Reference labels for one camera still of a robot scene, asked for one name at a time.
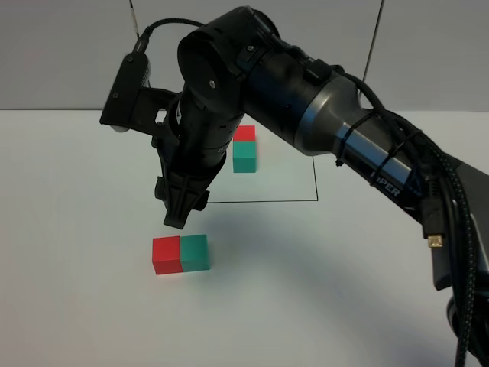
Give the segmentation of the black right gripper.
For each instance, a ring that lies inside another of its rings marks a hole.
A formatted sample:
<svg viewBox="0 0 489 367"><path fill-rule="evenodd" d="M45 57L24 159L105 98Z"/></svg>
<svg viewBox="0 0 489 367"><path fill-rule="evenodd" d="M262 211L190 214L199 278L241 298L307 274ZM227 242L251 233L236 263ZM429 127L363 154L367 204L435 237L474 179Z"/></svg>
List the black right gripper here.
<svg viewBox="0 0 489 367"><path fill-rule="evenodd" d="M209 199L210 180L226 159L226 150L239 125L237 109L211 109L189 88L181 93L151 89L155 105L167 111L152 138L162 174L154 194L164 203L164 225L183 229L192 210L202 211Z"/></svg>

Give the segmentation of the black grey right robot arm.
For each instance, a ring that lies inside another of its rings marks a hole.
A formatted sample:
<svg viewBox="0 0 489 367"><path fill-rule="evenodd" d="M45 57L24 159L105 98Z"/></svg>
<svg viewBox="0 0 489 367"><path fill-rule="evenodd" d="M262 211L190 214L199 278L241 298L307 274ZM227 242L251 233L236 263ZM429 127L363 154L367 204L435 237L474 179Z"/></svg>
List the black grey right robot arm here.
<svg viewBox="0 0 489 367"><path fill-rule="evenodd" d="M387 110L359 78L280 38L273 22L236 8L195 29L177 51L183 91L165 118L156 197L167 226L207 204L238 123L249 115L307 156L333 154L415 219L432 249L434 284L450 287L447 317L467 355L488 364L488 176L445 153Z"/></svg>

